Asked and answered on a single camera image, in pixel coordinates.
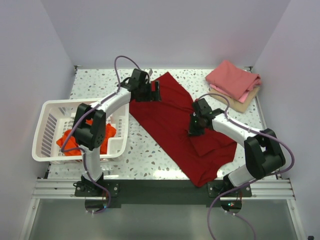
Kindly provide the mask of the dark red t-shirt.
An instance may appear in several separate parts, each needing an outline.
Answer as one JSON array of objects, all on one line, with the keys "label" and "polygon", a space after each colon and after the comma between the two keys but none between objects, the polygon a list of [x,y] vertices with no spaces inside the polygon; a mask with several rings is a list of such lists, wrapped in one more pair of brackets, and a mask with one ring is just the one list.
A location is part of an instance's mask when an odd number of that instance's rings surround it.
[{"label": "dark red t-shirt", "polygon": [[234,160],[237,143],[210,129],[204,135],[189,136],[192,97],[168,72],[157,80],[161,101],[134,100],[129,112],[190,181],[201,187],[217,177],[220,167]]}]

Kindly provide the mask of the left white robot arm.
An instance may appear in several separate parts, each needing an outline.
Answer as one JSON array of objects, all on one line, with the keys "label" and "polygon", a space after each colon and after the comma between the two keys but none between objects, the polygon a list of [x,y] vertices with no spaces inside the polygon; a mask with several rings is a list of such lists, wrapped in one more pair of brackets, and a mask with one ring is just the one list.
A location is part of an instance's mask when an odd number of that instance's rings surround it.
[{"label": "left white robot arm", "polygon": [[160,82],[151,81],[148,72],[135,68],[131,76],[118,83],[114,93],[90,105],[82,103],[78,106],[71,133],[81,151],[84,172],[81,181],[74,184],[75,196],[111,196],[100,163],[100,148],[106,136],[107,118],[131,101],[161,100]]}]

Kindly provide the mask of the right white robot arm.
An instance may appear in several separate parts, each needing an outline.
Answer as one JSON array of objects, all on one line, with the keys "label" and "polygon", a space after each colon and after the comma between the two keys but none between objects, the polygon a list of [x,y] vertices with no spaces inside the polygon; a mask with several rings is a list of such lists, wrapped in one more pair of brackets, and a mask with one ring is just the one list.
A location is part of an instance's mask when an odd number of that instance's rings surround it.
[{"label": "right white robot arm", "polygon": [[229,117],[225,110],[213,110],[202,98],[192,103],[188,134],[201,136],[205,130],[221,133],[244,149],[245,164],[223,177],[221,193],[233,197],[241,186],[268,176],[286,163],[275,132],[269,128],[259,130]]}]

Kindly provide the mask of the folded pink t-shirt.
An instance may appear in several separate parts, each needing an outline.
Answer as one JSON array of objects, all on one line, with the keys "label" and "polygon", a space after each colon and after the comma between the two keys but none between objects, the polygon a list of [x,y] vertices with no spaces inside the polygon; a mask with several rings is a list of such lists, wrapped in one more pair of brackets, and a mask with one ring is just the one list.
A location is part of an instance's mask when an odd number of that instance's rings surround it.
[{"label": "folded pink t-shirt", "polygon": [[228,60],[212,70],[205,80],[212,89],[240,103],[244,103],[249,93],[262,84],[259,74],[240,69]]}]

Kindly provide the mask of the orange t-shirt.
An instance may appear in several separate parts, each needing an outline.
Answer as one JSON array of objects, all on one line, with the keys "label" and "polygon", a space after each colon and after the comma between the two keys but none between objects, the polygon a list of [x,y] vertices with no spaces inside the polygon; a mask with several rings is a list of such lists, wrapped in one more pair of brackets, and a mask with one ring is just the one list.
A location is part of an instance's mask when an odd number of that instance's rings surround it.
[{"label": "orange t-shirt", "polygon": [[[56,144],[60,147],[60,149],[62,148],[62,146],[64,145],[65,141],[67,140],[67,137],[70,134],[70,132],[71,132],[71,129],[66,130],[64,132],[63,136],[56,141]],[[101,155],[106,155],[107,154],[108,140],[110,138],[115,137],[116,133],[117,133],[117,130],[110,123],[108,123],[105,126],[105,138],[103,140],[102,145],[100,146],[100,154]],[[65,156],[80,156],[81,155],[81,151],[79,149],[77,149],[78,147],[79,146],[76,143],[75,137],[71,136],[70,139],[67,141],[64,149],[65,150],[73,149],[73,150],[65,152],[64,155]]]}]

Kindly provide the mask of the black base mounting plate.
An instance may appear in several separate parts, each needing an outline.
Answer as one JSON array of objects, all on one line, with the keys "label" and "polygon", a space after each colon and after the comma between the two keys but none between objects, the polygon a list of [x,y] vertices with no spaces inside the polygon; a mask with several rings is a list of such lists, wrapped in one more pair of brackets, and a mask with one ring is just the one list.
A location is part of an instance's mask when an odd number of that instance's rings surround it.
[{"label": "black base mounting plate", "polygon": [[84,198],[87,210],[121,208],[122,205],[205,205],[210,206],[223,188],[222,180],[201,187],[190,180],[104,179],[98,183],[87,179],[73,183],[74,196]]}]

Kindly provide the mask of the white plastic laundry basket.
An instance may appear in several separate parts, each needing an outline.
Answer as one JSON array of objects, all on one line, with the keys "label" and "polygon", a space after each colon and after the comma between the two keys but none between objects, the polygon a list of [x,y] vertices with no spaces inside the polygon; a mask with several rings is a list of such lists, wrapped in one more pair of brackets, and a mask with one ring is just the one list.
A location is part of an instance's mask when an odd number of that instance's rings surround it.
[{"label": "white plastic laundry basket", "polygon": [[[96,101],[96,98],[46,101],[42,105],[33,138],[32,158],[37,162],[52,164],[81,162],[82,157],[79,155],[66,156],[62,153],[56,141],[72,128],[78,105],[89,105]],[[106,154],[100,155],[101,162],[115,160],[125,151],[129,132],[129,104],[118,108],[107,118],[106,123],[116,128],[116,135],[108,140]]]}]

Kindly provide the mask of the aluminium extrusion rail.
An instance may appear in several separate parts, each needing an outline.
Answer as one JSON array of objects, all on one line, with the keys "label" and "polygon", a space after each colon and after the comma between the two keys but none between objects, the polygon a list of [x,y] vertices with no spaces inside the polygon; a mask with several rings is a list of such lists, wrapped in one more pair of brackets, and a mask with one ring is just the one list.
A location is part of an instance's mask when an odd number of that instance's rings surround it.
[{"label": "aluminium extrusion rail", "polygon": [[[75,197],[76,179],[38,179],[32,196],[34,198],[70,199]],[[252,197],[257,200],[294,200],[295,194],[289,180],[258,180],[250,185]]]}]

